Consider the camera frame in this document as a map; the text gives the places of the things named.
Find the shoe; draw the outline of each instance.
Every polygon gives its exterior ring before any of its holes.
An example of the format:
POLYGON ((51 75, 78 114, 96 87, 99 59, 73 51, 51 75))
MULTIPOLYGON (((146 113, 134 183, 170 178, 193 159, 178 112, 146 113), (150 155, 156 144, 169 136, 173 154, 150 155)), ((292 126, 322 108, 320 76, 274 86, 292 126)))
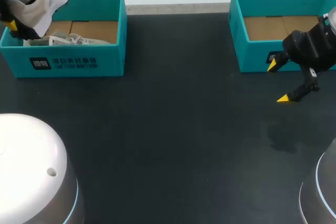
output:
POLYGON ((45 35, 54 12, 67 2, 68 0, 34 0, 25 4, 20 0, 7 0, 10 12, 19 23, 31 28, 36 33, 37 36, 33 36, 36 38, 45 35))
POLYGON ((23 46, 56 46, 56 45, 107 45, 104 40, 83 38, 78 34, 54 33, 52 36, 35 40, 24 40, 23 46))

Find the open box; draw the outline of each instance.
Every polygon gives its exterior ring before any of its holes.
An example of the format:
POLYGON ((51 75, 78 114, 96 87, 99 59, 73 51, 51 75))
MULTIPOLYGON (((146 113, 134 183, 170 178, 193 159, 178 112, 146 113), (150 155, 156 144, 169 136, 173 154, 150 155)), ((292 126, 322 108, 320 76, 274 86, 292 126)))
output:
POLYGON ((6 28, 0 51, 17 78, 106 77, 124 73, 127 15, 124 0, 69 0, 49 30, 71 31, 108 45, 24 47, 6 28))
MULTIPOLYGON (((267 71, 282 40, 293 30, 307 31, 336 0, 231 0, 229 25, 241 72, 267 71)), ((300 70, 290 62, 281 71, 300 70)))

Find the silver cylinder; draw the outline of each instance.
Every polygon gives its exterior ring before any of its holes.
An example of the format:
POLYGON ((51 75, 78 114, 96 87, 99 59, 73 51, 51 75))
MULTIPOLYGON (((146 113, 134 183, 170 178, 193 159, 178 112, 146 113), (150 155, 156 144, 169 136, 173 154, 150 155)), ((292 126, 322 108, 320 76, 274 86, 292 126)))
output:
POLYGON ((299 209, 305 224, 336 224, 336 140, 303 182, 299 209))

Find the black table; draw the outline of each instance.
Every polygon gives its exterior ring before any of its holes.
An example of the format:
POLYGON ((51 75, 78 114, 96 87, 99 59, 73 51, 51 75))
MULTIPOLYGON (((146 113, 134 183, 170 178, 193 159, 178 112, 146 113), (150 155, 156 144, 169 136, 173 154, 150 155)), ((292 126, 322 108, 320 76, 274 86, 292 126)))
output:
POLYGON ((127 45, 122 78, 16 80, 0 60, 0 113, 59 133, 87 223, 300 223, 336 136, 336 72, 277 104, 301 73, 241 74, 226 14, 130 16, 127 45))

